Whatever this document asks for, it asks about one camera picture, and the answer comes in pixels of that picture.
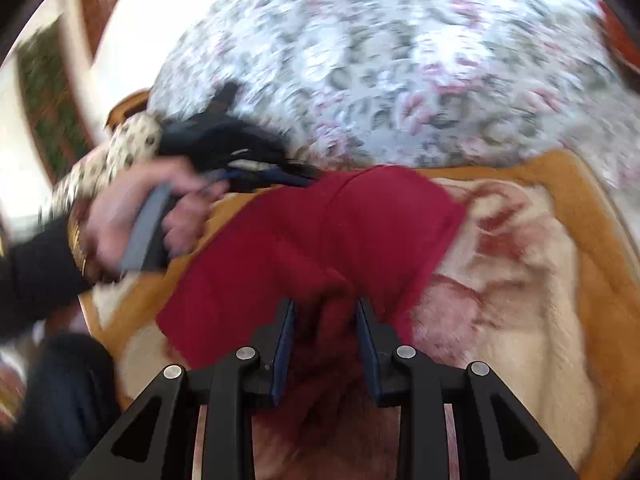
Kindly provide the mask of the black sleeved left forearm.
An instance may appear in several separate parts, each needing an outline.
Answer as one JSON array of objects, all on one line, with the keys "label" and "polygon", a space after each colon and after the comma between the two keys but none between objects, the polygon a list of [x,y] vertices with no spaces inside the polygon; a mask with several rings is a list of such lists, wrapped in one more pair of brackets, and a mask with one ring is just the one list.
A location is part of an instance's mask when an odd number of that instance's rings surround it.
[{"label": "black sleeved left forearm", "polygon": [[68,246],[68,218],[58,218],[1,258],[0,337],[20,336],[35,322],[90,289]]}]

